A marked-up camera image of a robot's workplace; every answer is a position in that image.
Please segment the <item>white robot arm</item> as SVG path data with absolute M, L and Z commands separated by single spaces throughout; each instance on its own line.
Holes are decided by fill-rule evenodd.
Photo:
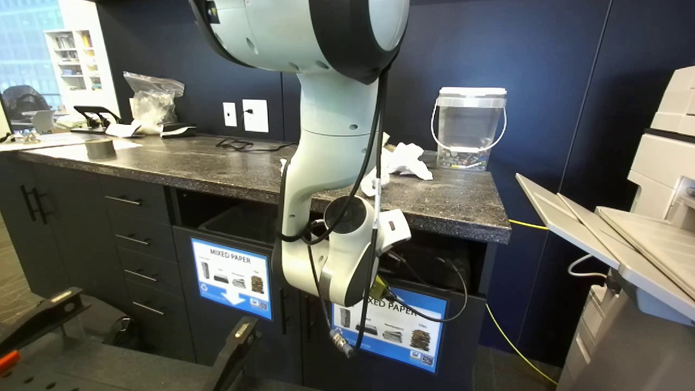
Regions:
M 364 181 L 377 154 L 378 104 L 411 0 L 190 0 L 208 44 L 229 61 L 300 81 L 300 141 L 282 167 L 284 281 L 333 304 L 364 299 L 378 262 L 378 212 L 358 196 L 325 211 L 310 199 Z

